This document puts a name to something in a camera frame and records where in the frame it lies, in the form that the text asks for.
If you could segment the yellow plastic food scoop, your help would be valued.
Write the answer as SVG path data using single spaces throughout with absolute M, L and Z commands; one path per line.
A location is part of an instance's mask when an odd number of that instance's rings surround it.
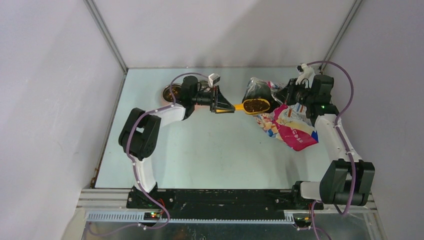
M 234 105 L 234 111 L 242 111 L 247 115 L 265 113 L 270 108 L 269 101 L 263 98 L 246 99 L 242 103 Z

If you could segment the colourful cat food bag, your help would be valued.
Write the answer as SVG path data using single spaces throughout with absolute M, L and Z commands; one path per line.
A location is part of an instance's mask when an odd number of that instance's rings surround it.
M 282 83 L 252 77 L 242 100 L 258 98 L 270 103 L 266 112 L 252 116 L 269 137 L 284 142 L 295 151 L 317 144 L 318 132 L 306 118 L 307 108 L 299 103 L 285 104 L 286 95 L 287 87 Z

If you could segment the pink double pet feeder base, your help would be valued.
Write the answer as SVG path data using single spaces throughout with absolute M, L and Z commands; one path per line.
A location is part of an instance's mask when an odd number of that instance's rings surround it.
M 210 99 L 191 99 L 190 100 L 190 109 L 191 110 L 197 110 L 197 109 L 207 109 L 210 110 L 212 101 Z

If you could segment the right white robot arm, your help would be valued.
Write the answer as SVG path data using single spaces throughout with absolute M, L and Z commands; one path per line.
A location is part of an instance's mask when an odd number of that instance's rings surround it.
M 375 176 L 371 162 L 363 161 L 355 151 L 344 131 L 341 113 L 331 102 L 334 79 L 327 75 L 315 75 L 312 86 L 297 84 L 289 80 L 285 103 L 306 107 L 306 118 L 318 134 L 318 141 L 324 144 L 331 161 L 319 182 L 298 181 L 298 191 L 291 194 L 291 204 L 304 209 L 311 200 L 329 205 L 365 206 Z

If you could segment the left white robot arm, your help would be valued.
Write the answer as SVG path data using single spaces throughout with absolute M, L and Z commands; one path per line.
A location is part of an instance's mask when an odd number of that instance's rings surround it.
M 212 113 L 234 113 L 236 107 L 221 93 L 218 82 L 220 75 L 212 73 L 205 84 L 198 80 L 200 73 L 183 73 L 182 83 L 173 90 L 171 82 L 163 93 L 170 96 L 169 104 L 144 111 L 133 108 L 119 135 L 118 143 L 131 160 L 135 187 L 141 191 L 138 201 L 145 208 L 153 208 L 158 202 L 158 194 L 152 191 L 157 185 L 150 159 L 159 136 L 160 128 L 186 120 L 196 106 L 207 106 Z

